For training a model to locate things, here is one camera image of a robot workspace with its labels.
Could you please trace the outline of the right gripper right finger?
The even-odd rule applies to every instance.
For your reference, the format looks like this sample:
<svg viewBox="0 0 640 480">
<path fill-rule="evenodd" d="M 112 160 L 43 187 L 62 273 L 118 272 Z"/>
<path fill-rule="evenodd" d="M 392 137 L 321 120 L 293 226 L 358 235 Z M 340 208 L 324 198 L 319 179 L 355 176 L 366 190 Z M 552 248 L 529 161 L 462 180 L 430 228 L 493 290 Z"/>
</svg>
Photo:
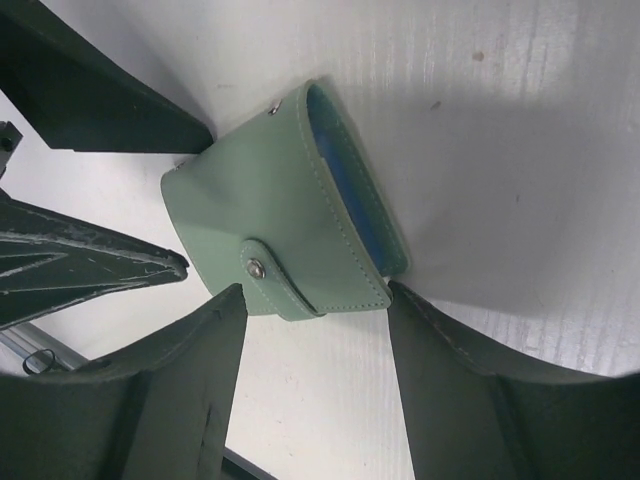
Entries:
<svg viewBox="0 0 640 480">
<path fill-rule="evenodd" d="M 418 479 L 635 479 L 639 377 L 514 350 L 392 282 L 389 333 Z"/>
</svg>

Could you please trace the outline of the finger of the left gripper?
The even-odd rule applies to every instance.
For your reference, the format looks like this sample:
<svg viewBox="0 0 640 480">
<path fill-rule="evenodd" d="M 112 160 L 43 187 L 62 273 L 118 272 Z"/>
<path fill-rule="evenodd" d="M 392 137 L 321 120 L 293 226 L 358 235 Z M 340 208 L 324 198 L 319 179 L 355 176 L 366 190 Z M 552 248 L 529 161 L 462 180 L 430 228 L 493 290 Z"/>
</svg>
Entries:
<svg viewBox="0 0 640 480">
<path fill-rule="evenodd" d="M 180 282 L 179 253 L 1 196 L 1 328 L 102 295 Z"/>
<path fill-rule="evenodd" d="M 1 89 L 52 149 L 200 153 L 208 127 L 40 1 L 1 4 Z"/>
</svg>

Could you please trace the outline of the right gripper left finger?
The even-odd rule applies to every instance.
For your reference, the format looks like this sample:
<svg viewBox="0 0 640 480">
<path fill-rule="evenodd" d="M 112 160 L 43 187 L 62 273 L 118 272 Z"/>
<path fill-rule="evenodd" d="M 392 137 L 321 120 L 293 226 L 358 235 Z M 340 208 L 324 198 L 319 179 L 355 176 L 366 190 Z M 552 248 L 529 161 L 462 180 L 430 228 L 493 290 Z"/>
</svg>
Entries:
<svg viewBox="0 0 640 480">
<path fill-rule="evenodd" d="M 247 310 L 231 285 L 67 372 L 1 378 L 5 479 L 217 479 Z"/>
</svg>

